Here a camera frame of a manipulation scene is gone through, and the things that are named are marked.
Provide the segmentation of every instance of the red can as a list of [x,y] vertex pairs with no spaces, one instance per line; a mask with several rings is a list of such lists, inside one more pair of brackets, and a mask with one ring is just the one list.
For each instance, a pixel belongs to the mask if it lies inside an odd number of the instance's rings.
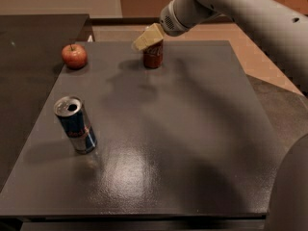
[[161,40],[143,51],[143,64],[145,67],[157,68],[162,65],[163,44],[164,41]]

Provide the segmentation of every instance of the apple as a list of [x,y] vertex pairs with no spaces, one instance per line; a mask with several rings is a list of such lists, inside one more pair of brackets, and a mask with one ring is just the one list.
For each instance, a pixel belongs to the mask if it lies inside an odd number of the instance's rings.
[[62,50],[62,58],[68,68],[80,69],[87,64],[88,56],[85,48],[80,44],[69,44]]

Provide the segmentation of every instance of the can lid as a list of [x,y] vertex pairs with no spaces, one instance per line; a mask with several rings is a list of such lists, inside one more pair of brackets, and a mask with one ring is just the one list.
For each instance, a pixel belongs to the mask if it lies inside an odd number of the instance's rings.
[[54,105],[54,113],[57,116],[73,116],[82,108],[82,101],[76,96],[65,96]]

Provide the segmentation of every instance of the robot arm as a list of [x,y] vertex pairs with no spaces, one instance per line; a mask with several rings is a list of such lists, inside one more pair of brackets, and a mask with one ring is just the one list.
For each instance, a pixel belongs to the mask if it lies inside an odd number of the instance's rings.
[[221,13],[308,93],[308,18],[301,13],[273,0],[173,0],[162,10],[160,22],[168,35],[179,36]]

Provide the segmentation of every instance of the blue and silver can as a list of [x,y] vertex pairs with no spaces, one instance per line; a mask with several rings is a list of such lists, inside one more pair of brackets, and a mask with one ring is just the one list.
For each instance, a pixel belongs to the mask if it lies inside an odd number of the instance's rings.
[[87,154],[97,145],[85,106],[75,96],[65,96],[54,106],[55,115],[78,153]]

